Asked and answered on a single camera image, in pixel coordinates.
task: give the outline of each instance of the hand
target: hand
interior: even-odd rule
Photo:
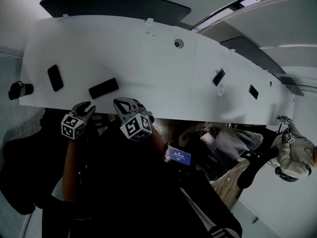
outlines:
[[[277,116],[276,119],[278,119],[281,122],[284,122],[287,119],[287,116]]]
[[[288,143],[288,140],[287,140],[286,134],[284,134],[284,135],[283,135],[282,142],[283,142],[283,144],[287,144],[287,143]]]
[[[140,111],[141,111],[141,112],[144,112],[144,111],[147,110],[147,109],[143,106],[142,103],[140,103],[138,100],[135,100],[135,101],[136,101],[138,107],[140,108]]]

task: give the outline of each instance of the smartphone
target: smartphone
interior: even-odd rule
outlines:
[[[55,92],[57,92],[60,88],[63,88],[64,84],[56,64],[48,69],[48,74],[49,74],[49,78],[50,78],[53,90]]]
[[[257,100],[259,96],[259,92],[254,88],[253,85],[250,85],[249,93]]]
[[[119,86],[117,84],[117,81],[115,78],[112,78],[110,80],[107,80],[99,85],[96,85],[89,89],[89,93],[91,98],[95,99],[98,98],[101,95],[104,95],[106,93],[110,93],[112,91],[118,90]]]
[[[218,84],[220,83],[220,81],[222,80],[222,78],[226,75],[226,73],[224,72],[223,69],[221,69],[220,72],[218,72],[218,74],[216,75],[216,77],[213,78],[213,83],[215,84],[215,86],[218,86]]]

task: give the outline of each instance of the table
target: table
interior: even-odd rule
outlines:
[[[176,39],[184,42],[177,48]],[[53,91],[47,70],[57,64],[64,87]],[[225,94],[212,83],[224,68]],[[88,89],[115,77],[119,90],[95,100]],[[113,99],[138,99],[157,118],[275,124],[293,116],[295,96],[279,80],[214,40],[179,27],[116,16],[74,16],[35,22],[21,81],[34,93],[21,105],[71,109],[91,101],[114,114]],[[249,94],[252,84],[256,100]]]

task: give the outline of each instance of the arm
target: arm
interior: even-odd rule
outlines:
[[[166,151],[166,142],[162,139],[159,132],[154,128],[154,126],[151,124],[151,130],[152,130],[152,143],[157,148],[160,155],[164,156]]]
[[[79,187],[76,160],[76,143],[70,140],[68,143],[64,174],[63,174],[63,195],[64,201],[75,202]]]
[[[286,137],[283,137],[283,144],[279,149],[279,163],[283,173],[294,178],[303,178],[308,176],[309,172],[305,165],[299,162],[292,161],[290,158],[290,144]]]
[[[303,137],[293,123],[291,123],[290,133],[292,133],[295,138]]]

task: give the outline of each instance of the fiducial marker cube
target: fiducial marker cube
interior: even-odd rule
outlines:
[[[84,121],[65,115],[61,122],[61,133],[71,139],[76,139],[84,133]]]
[[[152,134],[149,118],[141,114],[136,114],[123,124],[120,129],[128,139],[138,142]]]
[[[287,141],[291,144],[295,141],[295,137],[292,134],[286,136]]]

